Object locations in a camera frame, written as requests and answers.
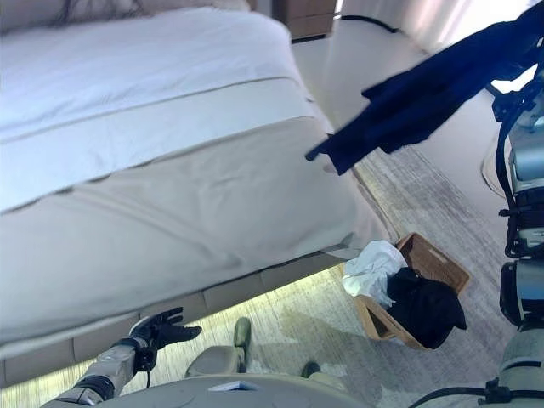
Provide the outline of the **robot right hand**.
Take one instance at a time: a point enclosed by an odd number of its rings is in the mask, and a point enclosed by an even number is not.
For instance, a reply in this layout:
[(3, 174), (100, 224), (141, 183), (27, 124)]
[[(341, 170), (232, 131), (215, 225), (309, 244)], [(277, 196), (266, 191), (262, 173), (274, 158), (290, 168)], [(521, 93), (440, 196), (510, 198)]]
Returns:
[(517, 81), (520, 83), (519, 87), (523, 87), (529, 80), (533, 79), (539, 71), (539, 64), (541, 62), (541, 55), (543, 54), (543, 38), (539, 38), (536, 44), (528, 51), (519, 63), (521, 67), (521, 74), (518, 76)]

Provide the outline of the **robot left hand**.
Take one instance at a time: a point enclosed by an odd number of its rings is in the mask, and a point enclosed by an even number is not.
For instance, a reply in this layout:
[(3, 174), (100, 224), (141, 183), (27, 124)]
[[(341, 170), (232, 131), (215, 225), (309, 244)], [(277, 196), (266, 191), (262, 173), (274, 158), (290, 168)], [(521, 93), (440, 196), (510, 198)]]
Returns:
[(177, 307), (143, 318), (131, 329), (128, 336), (155, 351), (170, 344), (191, 341), (201, 334), (202, 328), (184, 326), (183, 311), (183, 307)]

